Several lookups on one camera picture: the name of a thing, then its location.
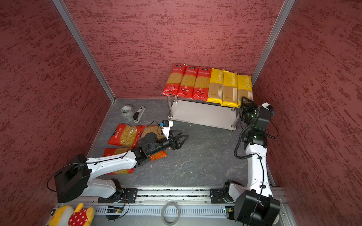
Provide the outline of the yellow spaghetti bag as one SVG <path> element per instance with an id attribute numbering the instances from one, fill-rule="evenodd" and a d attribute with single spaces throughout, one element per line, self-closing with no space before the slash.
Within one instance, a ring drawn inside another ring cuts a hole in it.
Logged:
<path id="1" fill-rule="evenodd" d="M 241 106 L 242 97 L 246 97 L 250 100 L 254 100 L 253 98 L 253 90 L 252 90 L 252 79 L 251 76 L 248 75 L 237 75 L 237 88 L 238 88 L 238 106 Z"/>
<path id="2" fill-rule="evenodd" d="M 221 106 L 239 108 L 237 74 L 223 72 L 223 91 Z"/>

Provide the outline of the orange macaroni bag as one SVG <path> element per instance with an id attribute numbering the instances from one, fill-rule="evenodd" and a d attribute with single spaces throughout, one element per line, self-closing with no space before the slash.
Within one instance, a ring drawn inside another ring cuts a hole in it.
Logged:
<path id="1" fill-rule="evenodd" d="M 144 138 L 149 133 L 155 133 L 157 135 L 157 140 L 160 140 L 160 139 L 165 137 L 164 134 L 163 134 L 162 128 L 160 128 L 158 126 L 149 126 L 143 131 L 143 133 L 141 135 L 141 138 Z M 154 160 L 161 159 L 161 158 L 164 158 L 164 157 L 167 157 L 167 154 L 166 154 L 165 150 L 152 155 L 150 157 L 150 160 L 154 161 Z"/>

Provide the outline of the yellow spaghetti bag crosswise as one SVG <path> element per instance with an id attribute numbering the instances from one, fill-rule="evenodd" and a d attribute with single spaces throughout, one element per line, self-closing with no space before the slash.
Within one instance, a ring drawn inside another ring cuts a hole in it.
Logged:
<path id="1" fill-rule="evenodd" d="M 206 100 L 207 102 L 216 104 L 222 103 L 223 73 L 224 70 L 212 68 Z"/>

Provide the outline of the red spaghetti bag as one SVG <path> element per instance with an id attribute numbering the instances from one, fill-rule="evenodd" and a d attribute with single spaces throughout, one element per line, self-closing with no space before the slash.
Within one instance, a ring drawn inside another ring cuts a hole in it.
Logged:
<path id="1" fill-rule="evenodd" d="M 192 99 L 198 71 L 199 67 L 187 66 L 177 92 L 178 97 Z"/>
<path id="2" fill-rule="evenodd" d="M 192 94 L 193 100 L 207 101 L 208 89 L 211 78 L 211 68 L 200 67 L 196 77 L 194 90 Z"/>
<path id="3" fill-rule="evenodd" d="M 187 67 L 184 64 L 175 64 L 173 66 L 173 69 L 168 77 L 164 90 L 161 93 L 162 95 L 164 96 L 177 95 L 186 68 Z"/>

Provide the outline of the red fusilli bag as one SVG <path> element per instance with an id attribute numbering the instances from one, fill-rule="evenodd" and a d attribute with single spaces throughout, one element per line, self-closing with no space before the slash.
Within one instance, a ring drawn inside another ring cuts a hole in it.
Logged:
<path id="1" fill-rule="evenodd" d="M 110 145 L 121 147 L 136 147 L 146 126 L 130 126 L 128 124 L 119 124 L 107 142 Z"/>
<path id="2" fill-rule="evenodd" d="M 123 154 L 126 153 L 129 150 L 127 147 L 123 148 L 105 148 L 104 150 L 104 157 L 117 155 L 117 154 Z M 114 172 L 109 173 L 109 175 L 122 175 L 122 174 L 132 174 L 134 172 L 134 169 L 123 169 L 123 170 L 117 170 Z"/>

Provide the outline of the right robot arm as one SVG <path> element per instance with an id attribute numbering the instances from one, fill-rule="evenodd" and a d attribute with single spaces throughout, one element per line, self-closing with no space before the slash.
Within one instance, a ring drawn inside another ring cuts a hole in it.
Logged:
<path id="1" fill-rule="evenodd" d="M 242 97 L 239 117 L 246 124 L 239 135 L 234 157 L 248 161 L 246 187 L 231 180 L 224 184 L 226 217 L 244 226 L 273 226 L 279 221 L 280 202 L 274 199 L 267 174 L 267 127 L 274 115 L 273 107 Z"/>

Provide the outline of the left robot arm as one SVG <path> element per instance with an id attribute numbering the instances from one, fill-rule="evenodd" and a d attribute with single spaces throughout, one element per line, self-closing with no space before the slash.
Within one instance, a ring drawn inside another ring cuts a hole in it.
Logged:
<path id="1" fill-rule="evenodd" d="M 119 181 L 103 180 L 100 176 L 143 166 L 151 156 L 161 151 L 180 149 L 188 138 L 181 131 L 171 131 L 168 137 L 162 139 L 158 139 L 155 133 L 148 133 L 140 139 L 138 147 L 125 153 L 100 158 L 86 158 L 79 154 L 53 176 L 57 200 L 67 203 L 78 197 L 97 197 L 99 203 L 126 202 L 126 194 Z"/>

